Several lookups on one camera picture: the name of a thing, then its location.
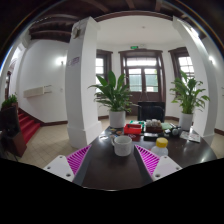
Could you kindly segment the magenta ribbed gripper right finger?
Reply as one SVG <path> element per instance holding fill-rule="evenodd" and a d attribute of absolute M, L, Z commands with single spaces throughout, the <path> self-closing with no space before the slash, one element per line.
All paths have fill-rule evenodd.
<path fill-rule="evenodd" d="M 158 156 L 139 145 L 134 146 L 134 156 L 142 174 L 153 181 L 181 170 L 181 167 L 168 155 Z"/>

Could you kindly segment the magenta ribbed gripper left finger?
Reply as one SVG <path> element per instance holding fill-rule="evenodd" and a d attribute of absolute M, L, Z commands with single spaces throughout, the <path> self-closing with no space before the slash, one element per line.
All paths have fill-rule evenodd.
<path fill-rule="evenodd" d="M 78 174 L 80 168 L 83 166 L 83 161 L 87 157 L 91 146 L 85 146 L 68 156 L 59 155 L 53 159 L 48 165 L 44 167 L 45 171 L 48 171 L 56 176 L 59 176 L 67 181 L 73 182 L 77 180 L 82 181 Z"/>

